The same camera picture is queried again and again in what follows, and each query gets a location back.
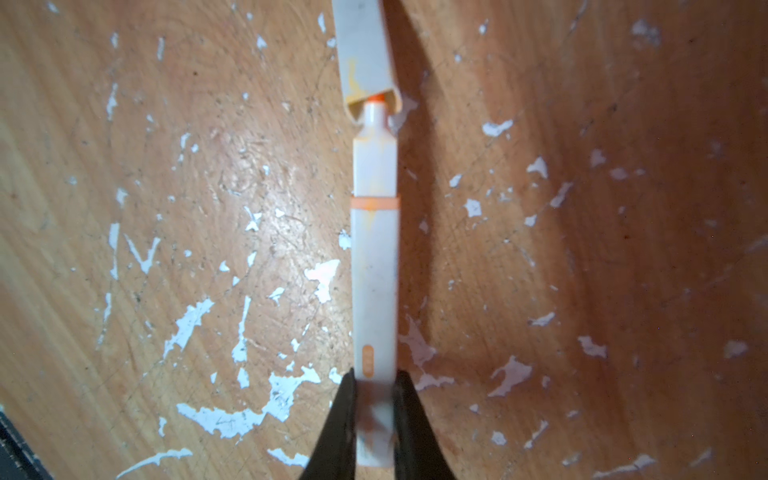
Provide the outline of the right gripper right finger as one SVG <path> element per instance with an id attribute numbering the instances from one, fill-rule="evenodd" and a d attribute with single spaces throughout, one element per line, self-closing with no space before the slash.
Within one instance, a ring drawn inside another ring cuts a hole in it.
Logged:
<path id="1" fill-rule="evenodd" d="M 394 478 L 455 479 L 407 371 L 399 370 L 393 387 Z"/>

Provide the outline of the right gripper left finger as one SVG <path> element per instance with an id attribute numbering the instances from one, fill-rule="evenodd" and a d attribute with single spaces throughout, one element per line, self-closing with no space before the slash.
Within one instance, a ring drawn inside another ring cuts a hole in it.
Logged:
<path id="1" fill-rule="evenodd" d="M 341 380 L 300 480 L 353 480 L 356 470 L 357 383 L 353 369 Z"/>

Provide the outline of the white pen orange tip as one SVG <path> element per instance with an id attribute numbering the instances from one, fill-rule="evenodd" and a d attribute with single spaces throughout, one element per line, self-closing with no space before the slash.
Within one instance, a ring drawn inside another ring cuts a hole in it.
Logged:
<path id="1" fill-rule="evenodd" d="M 353 140 L 351 274 L 357 463 L 394 465 L 400 198 L 397 138 L 383 94 L 362 104 Z"/>

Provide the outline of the white orange marker cap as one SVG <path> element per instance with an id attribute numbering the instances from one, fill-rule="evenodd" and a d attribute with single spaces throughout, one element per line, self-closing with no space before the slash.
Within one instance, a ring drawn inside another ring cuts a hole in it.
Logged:
<path id="1" fill-rule="evenodd" d="M 356 125 L 363 107 L 382 95 L 390 114 L 402 110 L 384 5 L 377 0 L 333 0 L 339 75 L 345 113 Z"/>

